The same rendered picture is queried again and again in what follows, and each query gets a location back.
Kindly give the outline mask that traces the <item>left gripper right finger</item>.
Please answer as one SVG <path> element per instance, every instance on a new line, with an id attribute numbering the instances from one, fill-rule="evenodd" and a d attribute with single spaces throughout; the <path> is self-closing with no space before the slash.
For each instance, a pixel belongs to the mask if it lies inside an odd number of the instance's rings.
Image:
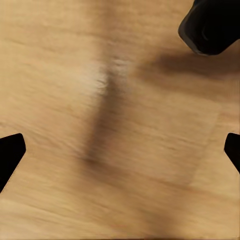
<path id="1" fill-rule="evenodd" d="M 231 132 L 227 135 L 224 151 L 240 173 L 240 134 Z"/>

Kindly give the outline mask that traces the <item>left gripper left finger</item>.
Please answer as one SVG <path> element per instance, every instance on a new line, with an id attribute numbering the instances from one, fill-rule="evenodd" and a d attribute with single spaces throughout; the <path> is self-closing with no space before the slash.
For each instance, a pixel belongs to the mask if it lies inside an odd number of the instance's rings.
<path id="1" fill-rule="evenodd" d="M 21 133 L 0 138 L 0 193 L 26 152 Z"/>

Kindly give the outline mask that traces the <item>digital camera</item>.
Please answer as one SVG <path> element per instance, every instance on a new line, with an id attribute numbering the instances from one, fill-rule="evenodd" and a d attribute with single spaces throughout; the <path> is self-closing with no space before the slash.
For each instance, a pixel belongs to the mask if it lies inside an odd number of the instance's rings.
<path id="1" fill-rule="evenodd" d="M 178 34 L 195 53 L 219 55 L 240 39 L 240 0 L 194 0 Z"/>

